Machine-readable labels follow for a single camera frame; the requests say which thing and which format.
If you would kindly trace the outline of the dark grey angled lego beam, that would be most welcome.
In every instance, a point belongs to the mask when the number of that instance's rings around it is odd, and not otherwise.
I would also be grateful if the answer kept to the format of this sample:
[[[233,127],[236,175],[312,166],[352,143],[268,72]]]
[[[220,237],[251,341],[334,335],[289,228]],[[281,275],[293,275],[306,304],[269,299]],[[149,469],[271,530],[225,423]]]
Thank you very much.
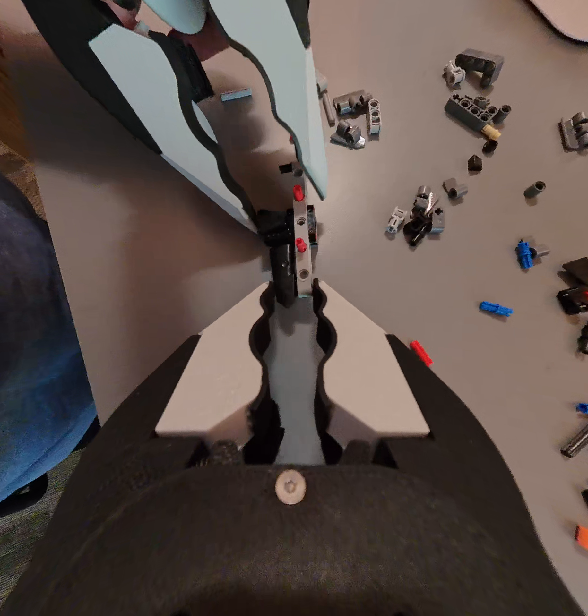
[[[444,112],[465,127],[480,133],[493,120],[498,108],[484,97],[472,98],[453,93],[444,106]]]

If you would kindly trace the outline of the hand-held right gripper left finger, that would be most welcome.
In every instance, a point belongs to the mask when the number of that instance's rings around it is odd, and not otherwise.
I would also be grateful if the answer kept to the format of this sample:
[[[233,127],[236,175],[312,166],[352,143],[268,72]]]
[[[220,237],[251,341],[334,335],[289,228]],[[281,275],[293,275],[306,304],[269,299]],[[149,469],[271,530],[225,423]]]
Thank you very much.
[[[272,282],[206,327],[157,423],[159,437],[233,442],[247,463],[277,456],[277,404],[264,355],[271,343]]]

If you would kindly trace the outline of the long light grey lego beam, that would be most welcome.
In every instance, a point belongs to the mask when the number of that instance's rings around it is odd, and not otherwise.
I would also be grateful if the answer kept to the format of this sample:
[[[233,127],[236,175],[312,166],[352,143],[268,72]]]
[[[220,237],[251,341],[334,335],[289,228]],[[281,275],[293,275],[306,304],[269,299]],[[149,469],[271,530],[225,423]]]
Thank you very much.
[[[289,176],[291,183],[291,196],[295,223],[300,227],[295,229],[295,239],[302,237],[307,243],[308,249],[305,253],[299,253],[295,247],[296,265],[297,265],[297,293],[298,297],[310,297],[313,292],[313,255],[317,248],[309,245],[307,232],[307,215],[306,208],[310,204],[307,198],[307,180],[303,168],[298,161],[293,161],[289,165],[280,167],[280,171]],[[301,185],[305,191],[305,199],[301,202],[296,202],[293,198],[293,186]]]

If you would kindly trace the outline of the cluster of grey lego connectors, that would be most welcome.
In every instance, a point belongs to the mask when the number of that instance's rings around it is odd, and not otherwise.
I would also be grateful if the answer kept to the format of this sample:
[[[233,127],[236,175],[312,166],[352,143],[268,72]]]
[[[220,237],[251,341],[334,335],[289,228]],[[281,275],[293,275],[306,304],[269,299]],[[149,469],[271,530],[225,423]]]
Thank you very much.
[[[328,80],[316,72],[316,87],[322,110],[332,134],[330,143],[348,150],[362,150],[369,138],[378,137],[382,128],[380,103],[365,89],[341,96],[329,96]]]

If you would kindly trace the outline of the blue pin with grey connector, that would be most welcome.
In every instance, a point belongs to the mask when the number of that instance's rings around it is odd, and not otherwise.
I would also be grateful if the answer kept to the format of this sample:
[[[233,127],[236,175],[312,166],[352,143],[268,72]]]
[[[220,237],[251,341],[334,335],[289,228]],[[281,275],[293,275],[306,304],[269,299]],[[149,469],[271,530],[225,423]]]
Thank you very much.
[[[550,249],[533,240],[521,238],[515,246],[516,260],[523,271],[529,271],[550,254]]]

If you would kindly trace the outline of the cluster of dark lego connectors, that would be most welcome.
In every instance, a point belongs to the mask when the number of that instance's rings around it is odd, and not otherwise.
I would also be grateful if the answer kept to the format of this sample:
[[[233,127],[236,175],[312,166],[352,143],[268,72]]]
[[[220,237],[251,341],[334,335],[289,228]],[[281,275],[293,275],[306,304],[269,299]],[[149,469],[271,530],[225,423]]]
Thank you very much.
[[[429,235],[438,236],[445,229],[445,212],[438,206],[438,196],[428,185],[421,185],[412,210],[403,226],[403,234],[410,248],[414,249]]]

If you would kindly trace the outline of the dark grey curved lego brick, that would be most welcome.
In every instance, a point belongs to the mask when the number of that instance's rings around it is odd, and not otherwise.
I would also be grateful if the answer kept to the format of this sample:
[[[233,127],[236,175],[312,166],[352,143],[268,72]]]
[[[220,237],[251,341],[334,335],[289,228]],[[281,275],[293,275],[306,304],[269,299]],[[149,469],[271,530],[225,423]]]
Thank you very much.
[[[502,55],[476,49],[466,49],[455,57],[455,64],[466,73],[480,73],[480,88],[490,88],[498,79],[504,65]]]

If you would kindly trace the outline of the person's blue clothing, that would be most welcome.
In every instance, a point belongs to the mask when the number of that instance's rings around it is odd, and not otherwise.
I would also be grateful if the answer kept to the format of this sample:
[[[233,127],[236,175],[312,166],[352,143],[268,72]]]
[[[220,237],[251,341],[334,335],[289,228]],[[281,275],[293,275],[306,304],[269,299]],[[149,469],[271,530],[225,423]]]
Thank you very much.
[[[48,225],[0,173],[0,504],[97,418]]]

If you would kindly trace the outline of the grey double lego connector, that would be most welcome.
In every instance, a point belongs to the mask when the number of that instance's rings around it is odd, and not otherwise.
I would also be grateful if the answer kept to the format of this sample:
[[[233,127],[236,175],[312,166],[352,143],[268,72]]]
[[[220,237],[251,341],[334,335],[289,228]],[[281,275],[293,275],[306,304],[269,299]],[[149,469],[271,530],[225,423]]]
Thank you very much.
[[[566,152],[588,149],[588,114],[578,112],[558,123],[563,149]]]

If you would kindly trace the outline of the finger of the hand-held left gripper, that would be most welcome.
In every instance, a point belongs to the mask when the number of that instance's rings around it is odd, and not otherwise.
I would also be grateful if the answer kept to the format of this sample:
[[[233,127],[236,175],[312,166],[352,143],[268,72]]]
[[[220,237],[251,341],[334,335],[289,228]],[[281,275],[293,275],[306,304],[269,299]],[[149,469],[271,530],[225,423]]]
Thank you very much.
[[[258,233],[256,211],[230,173],[174,41],[111,25],[89,47],[157,144],[161,157],[237,222]]]
[[[231,47],[261,73],[277,122],[288,131],[298,161],[321,200],[327,196],[325,153],[309,1],[207,1]]]

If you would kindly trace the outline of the black angled lego piece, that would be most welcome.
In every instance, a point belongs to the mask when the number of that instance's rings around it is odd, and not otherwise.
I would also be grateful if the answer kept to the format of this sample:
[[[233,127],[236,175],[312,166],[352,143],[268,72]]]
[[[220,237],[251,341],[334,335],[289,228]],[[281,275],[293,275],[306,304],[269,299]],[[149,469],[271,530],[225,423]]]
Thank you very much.
[[[275,300],[284,308],[289,309],[298,297],[294,244],[282,244],[269,248],[269,262]]]

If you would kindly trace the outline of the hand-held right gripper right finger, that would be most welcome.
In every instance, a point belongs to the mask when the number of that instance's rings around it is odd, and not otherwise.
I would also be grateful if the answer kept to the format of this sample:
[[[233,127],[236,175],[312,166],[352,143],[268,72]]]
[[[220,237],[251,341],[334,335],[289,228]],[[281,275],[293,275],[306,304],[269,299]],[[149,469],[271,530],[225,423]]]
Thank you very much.
[[[316,281],[316,429],[326,463],[353,442],[372,453],[394,438],[428,437],[430,428],[388,334],[323,281]]]

